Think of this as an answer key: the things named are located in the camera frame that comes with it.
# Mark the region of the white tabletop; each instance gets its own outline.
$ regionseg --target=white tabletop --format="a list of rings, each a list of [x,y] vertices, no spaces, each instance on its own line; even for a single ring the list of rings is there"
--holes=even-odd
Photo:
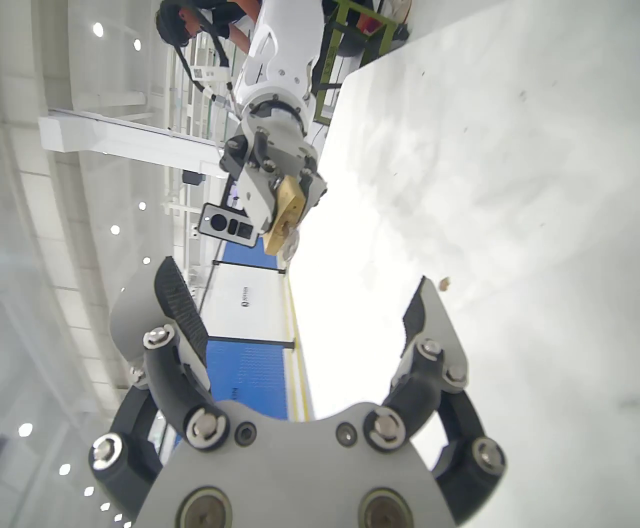
[[[382,401],[420,276],[449,276],[510,464],[473,526],[637,525],[638,57],[640,3],[506,1],[341,91],[291,267],[316,415]]]

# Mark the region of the blue wall panel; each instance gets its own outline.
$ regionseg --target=blue wall panel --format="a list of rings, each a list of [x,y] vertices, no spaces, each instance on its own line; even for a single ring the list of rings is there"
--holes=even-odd
[[[233,262],[234,264],[249,264],[251,266],[262,266],[263,268],[277,268],[276,257],[264,254],[262,237],[258,238],[258,243],[253,248],[227,242],[225,253],[222,255],[223,262]]]
[[[215,400],[233,399],[261,414],[287,419],[281,346],[209,341],[207,372]]]

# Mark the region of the green metal frame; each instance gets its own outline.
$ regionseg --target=green metal frame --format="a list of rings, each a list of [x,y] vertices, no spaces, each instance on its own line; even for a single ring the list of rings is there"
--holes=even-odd
[[[338,53],[338,47],[340,45],[340,36],[344,33],[352,33],[358,31],[355,28],[347,27],[347,15],[350,10],[362,13],[378,22],[382,25],[371,35],[365,38],[365,49],[360,61],[360,67],[374,61],[380,56],[388,53],[391,48],[391,41],[393,40],[394,33],[398,27],[398,23],[394,22],[382,15],[376,13],[374,10],[363,7],[351,0],[334,0],[338,7],[331,15],[330,20],[326,23],[330,33],[325,31],[324,38],[327,35],[331,35],[329,47],[325,57],[320,57],[320,60],[324,58],[324,66],[322,69],[322,76],[320,78],[321,89],[318,89],[316,95],[316,114],[314,115],[314,121],[323,125],[329,125],[331,119],[322,116],[322,110],[324,108],[324,100],[326,98],[327,90],[334,90],[340,87],[340,84],[329,84],[331,74],[333,72],[333,65],[335,64],[335,58]]]

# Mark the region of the person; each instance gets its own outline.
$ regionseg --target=person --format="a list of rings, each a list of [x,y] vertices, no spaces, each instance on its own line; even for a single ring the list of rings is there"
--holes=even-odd
[[[218,30],[222,38],[228,38],[244,53],[249,51],[249,38],[236,26],[248,16],[255,24],[260,13],[259,0],[193,0],[193,5]],[[185,47],[202,28],[198,17],[186,7],[172,0],[163,0],[156,12],[156,29],[167,44]]]

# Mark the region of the small brown debris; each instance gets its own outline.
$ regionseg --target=small brown debris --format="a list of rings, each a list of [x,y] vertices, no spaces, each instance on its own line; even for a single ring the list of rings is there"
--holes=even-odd
[[[451,285],[451,279],[449,277],[445,277],[438,284],[438,289],[440,291],[447,291],[450,285]]]

